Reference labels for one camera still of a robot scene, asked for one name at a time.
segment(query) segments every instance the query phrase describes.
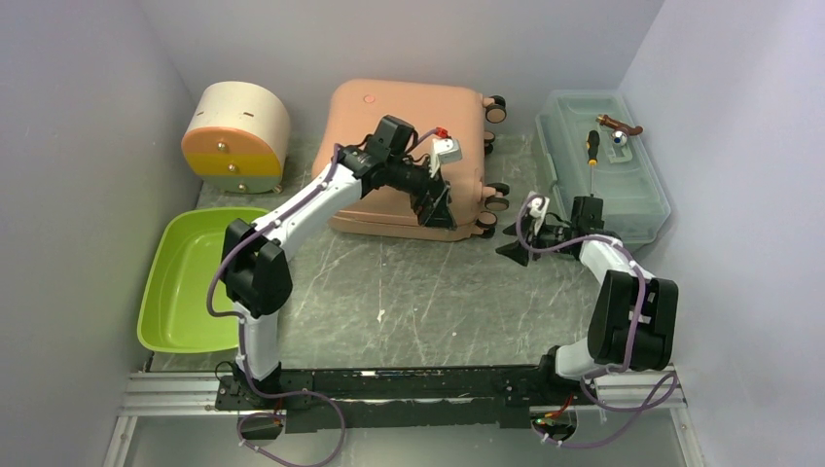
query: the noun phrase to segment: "gray wall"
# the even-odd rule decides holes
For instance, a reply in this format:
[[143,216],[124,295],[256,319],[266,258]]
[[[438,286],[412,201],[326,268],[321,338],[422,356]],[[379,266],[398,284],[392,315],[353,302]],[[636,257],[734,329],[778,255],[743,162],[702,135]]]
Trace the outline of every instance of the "gray wall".
[[821,465],[825,5],[667,0],[624,82],[673,215],[674,361],[710,465]]
[[194,105],[127,0],[4,0],[0,63],[0,465],[100,465]]
[[553,89],[614,89],[662,0],[141,0],[190,92],[257,83],[297,132],[323,129],[330,95],[355,78],[501,94],[499,133],[530,131]]

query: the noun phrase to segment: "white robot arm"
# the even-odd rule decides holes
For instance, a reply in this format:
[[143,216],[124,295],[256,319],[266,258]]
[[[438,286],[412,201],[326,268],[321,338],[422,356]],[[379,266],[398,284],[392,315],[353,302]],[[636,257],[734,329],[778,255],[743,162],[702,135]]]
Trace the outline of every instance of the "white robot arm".
[[571,220],[556,216],[558,225],[545,224],[549,203],[547,197],[530,194],[520,219],[504,231],[519,239],[496,252],[523,266],[541,253],[570,254],[601,285],[587,336],[551,349],[555,374],[578,380],[610,369],[664,368],[672,349],[676,284],[642,268],[619,236],[604,230],[602,199],[575,197]]
[[460,146],[445,130],[431,133],[437,136],[432,156],[415,164],[409,154],[419,143],[414,128],[386,116],[361,144],[337,146],[324,171],[282,206],[251,225],[241,220],[229,225],[224,241],[229,262],[221,279],[241,324],[236,372],[248,373],[262,390],[278,384],[277,312],[292,291],[288,262],[341,209],[371,190],[390,186],[410,194],[420,225],[455,229],[441,164],[460,160]]

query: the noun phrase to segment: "clear plastic box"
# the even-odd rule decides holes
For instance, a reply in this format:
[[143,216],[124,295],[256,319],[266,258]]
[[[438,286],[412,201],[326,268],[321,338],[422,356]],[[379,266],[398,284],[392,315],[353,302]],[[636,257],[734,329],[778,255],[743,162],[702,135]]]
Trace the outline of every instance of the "clear plastic box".
[[631,136],[626,150],[614,146],[610,138],[613,130],[596,121],[601,114],[635,125],[617,92],[551,92],[536,117],[533,153],[545,190],[558,196],[563,211],[559,214],[569,218],[573,198],[591,193],[585,143],[588,133],[597,129],[600,144],[593,194],[604,199],[605,229],[619,234],[628,248],[636,249],[656,239],[670,215],[670,204],[641,138]]

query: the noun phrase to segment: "small tool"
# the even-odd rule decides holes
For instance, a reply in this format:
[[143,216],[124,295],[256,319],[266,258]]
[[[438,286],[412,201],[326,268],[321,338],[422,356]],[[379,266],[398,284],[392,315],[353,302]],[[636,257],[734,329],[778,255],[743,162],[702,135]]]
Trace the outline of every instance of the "small tool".
[[620,129],[621,131],[625,132],[628,136],[635,136],[637,134],[641,134],[644,131],[644,128],[641,126],[634,126],[630,127],[628,124],[623,124],[618,120],[611,119],[610,116],[607,114],[599,115],[595,119],[599,125],[607,126],[608,128],[612,129]]
[[598,143],[599,143],[599,136],[598,131],[592,129],[591,132],[588,133],[588,165],[591,167],[591,196],[593,196],[593,177],[595,176],[595,165],[598,163]]

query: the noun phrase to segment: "beige and orange container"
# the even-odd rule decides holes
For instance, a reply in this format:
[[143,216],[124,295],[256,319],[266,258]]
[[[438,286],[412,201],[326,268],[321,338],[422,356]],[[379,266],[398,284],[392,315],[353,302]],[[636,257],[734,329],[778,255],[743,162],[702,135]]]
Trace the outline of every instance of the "beige and orange container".
[[236,193],[280,192],[290,120],[283,103],[251,83],[203,92],[181,149],[206,183]]

